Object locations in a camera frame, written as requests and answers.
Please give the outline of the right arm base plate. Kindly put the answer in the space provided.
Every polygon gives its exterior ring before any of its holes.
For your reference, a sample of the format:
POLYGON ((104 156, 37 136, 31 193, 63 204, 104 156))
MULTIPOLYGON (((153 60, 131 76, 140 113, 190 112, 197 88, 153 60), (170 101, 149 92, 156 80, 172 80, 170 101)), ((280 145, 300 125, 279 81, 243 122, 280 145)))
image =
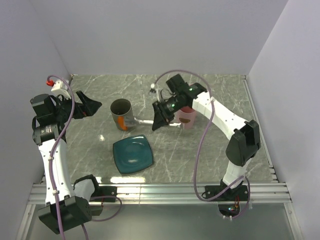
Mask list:
MULTIPOLYGON (((206 185, 201 196, 204 199, 212 198, 222 192, 226 185, 206 185)), ((227 189, 222 195, 213 199, 216 202, 235 202, 247 201, 249 197, 249 189, 246 185, 240 184, 234 189, 227 189)))

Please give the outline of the metal food tongs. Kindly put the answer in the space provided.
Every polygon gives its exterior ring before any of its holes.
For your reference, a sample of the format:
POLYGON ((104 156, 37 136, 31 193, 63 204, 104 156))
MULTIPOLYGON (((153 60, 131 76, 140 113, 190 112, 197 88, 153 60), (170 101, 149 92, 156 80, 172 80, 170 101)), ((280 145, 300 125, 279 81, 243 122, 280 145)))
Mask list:
MULTIPOLYGON (((153 120, 142 120, 142 119, 138 119, 136 117, 128 117, 125 116, 124 117, 124 123, 127 127, 133 127, 133 126, 137 126, 137 125, 153 125, 154 121, 153 120)), ((165 125, 166 127, 173 127, 173 128, 182 128, 182 124, 181 123, 170 123, 169 125, 165 125)))

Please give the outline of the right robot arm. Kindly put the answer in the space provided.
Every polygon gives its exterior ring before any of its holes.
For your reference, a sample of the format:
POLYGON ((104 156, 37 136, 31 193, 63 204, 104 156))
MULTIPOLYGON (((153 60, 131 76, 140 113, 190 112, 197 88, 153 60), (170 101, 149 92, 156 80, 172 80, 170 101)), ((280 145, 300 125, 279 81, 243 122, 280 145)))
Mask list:
POLYGON ((214 124, 228 139, 225 151, 228 165, 220 181, 221 190, 217 196, 232 200, 238 195, 251 159, 261 148, 259 124, 253 119, 248 121, 239 117, 218 102, 213 97, 208 83, 189 85, 180 74, 176 74, 166 81, 166 85, 171 91, 171 97, 153 102, 152 130, 168 126, 175 113, 183 107, 190 107, 208 118, 207 127, 214 124))

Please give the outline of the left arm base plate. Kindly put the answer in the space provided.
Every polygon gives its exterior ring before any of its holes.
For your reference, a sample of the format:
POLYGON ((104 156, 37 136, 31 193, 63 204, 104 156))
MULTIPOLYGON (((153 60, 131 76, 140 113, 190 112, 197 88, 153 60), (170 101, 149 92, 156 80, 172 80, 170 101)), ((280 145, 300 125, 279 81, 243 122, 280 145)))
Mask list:
POLYGON ((98 190, 95 190, 91 195, 90 200, 93 202, 106 202, 114 203, 116 201, 115 196, 117 195, 116 186, 99 186, 98 190))

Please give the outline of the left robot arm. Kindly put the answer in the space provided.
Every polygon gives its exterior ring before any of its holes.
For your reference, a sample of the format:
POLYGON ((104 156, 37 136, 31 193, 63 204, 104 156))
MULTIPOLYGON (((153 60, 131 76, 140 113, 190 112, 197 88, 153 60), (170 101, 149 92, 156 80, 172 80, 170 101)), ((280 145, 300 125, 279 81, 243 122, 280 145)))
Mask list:
POLYGON ((101 196, 101 188, 92 174, 71 183, 65 127, 69 118, 92 117, 102 106, 80 90, 76 94, 81 102, 46 93, 30 100, 36 114, 32 120, 32 139, 41 154, 46 181, 45 207, 38 210, 38 217, 55 234, 91 221, 89 201, 101 196))

